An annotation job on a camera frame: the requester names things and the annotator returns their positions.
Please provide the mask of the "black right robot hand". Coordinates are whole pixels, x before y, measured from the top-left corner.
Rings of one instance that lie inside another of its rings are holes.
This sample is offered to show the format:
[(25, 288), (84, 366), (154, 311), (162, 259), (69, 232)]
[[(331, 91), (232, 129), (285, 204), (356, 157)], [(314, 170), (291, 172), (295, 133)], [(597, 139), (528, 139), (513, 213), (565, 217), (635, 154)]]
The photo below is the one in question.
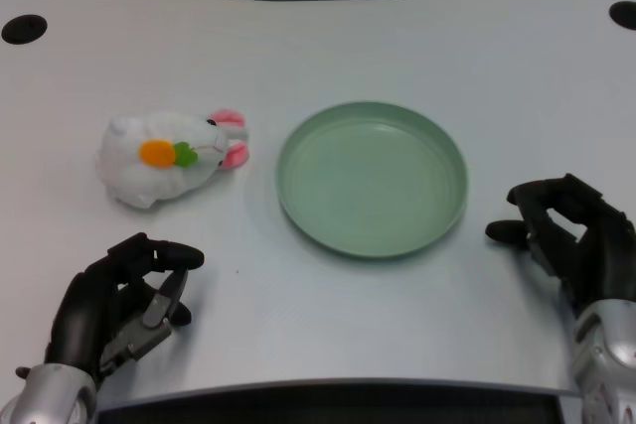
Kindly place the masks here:
[(595, 302), (635, 300), (635, 227), (624, 212), (572, 174), (513, 188), (517, 220), (498, 220), (486, 235), (528, 251), (560, 280), (578, 317)]

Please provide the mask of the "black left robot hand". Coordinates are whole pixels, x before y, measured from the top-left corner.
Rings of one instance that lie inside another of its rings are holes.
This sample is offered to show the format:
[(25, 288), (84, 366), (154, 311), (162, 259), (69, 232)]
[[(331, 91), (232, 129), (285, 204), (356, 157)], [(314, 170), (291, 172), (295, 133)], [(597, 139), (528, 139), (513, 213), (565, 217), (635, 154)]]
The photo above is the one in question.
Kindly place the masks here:
[(97, 386), (128, 361), (140, 360), (175, 328), (192, 322), (181, 302), (190, 271), (205, 255), (142, 232), (109, 248), (76, 275), (55, 316), (46, 363), (86, 372)]

